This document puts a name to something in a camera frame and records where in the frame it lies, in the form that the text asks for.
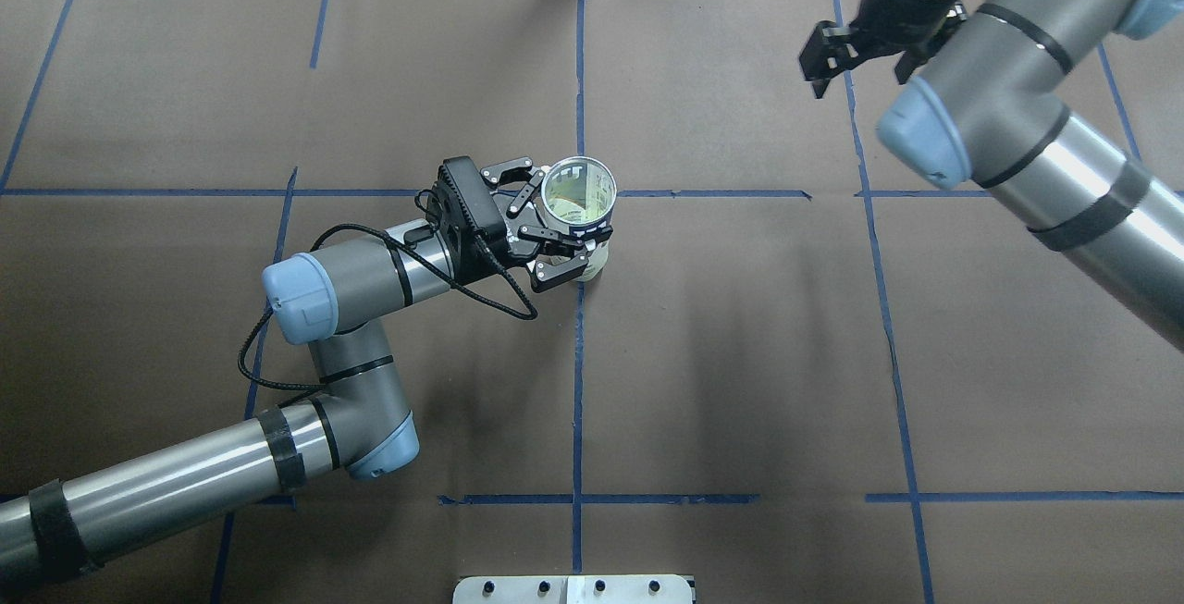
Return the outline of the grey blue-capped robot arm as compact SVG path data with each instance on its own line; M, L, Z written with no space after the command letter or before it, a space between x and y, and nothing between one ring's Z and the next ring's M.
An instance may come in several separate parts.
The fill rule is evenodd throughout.
M417 216L437 162L352 176L22 154L4 169L4 493L97 473L275 405L240 351L260 271L339 221ZM522 322L458 293L388 326L419 457L313 478L24 603L444 603L462 576L568 573L575 290Z

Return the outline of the second grey robot arm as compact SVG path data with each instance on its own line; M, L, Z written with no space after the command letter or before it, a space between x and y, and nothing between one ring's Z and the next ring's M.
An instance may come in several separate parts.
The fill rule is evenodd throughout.
M1143 40L1180 0L861 0L799 56L816 97L897 54L884 148L938 188L972 181L1167 342L1180 347L1180 198L1056 89L1107 36Z

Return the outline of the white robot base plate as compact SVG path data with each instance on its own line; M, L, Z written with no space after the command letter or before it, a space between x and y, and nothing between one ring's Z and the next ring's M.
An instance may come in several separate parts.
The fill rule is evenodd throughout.
M452 603L697 603L690 577L655 574L555 574L465 577Z

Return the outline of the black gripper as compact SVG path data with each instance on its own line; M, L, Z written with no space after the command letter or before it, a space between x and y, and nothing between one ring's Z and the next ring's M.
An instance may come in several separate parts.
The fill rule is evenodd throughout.
M519 217L506 216L511 195L500 194L489 187L528 182L533 171L536 171L536 166L532 158L514 158L482 168L480 176L485 184L481 184L478 188L456 191L449 188L444 181L435 182L435 218L439 225L440 238L448 244L450 270L456 282L474 283L498 274L487 259L477 239L485 240L485 246L500 266L516 268L526 266L528 261L538 257L541 245L579 249L592 242L600 245L612 236L611 225L588 230L583 234L571 234L555 229L538 229L541 221L532 213L525 212ZM493 221L490 229L474 229L463 216L463 206L477 208L480 216L493 211L498 220Z

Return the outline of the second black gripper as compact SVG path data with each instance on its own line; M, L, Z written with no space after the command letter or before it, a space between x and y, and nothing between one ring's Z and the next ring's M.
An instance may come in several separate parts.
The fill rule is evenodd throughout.
M803 79L813 98L821 101L834 78L858 68L864 62L862 56L905 51L894 66L894 77L899 85L907 84L969 21L965 11L948 11L955 1L861 0L849 26L816 23L799 53Z

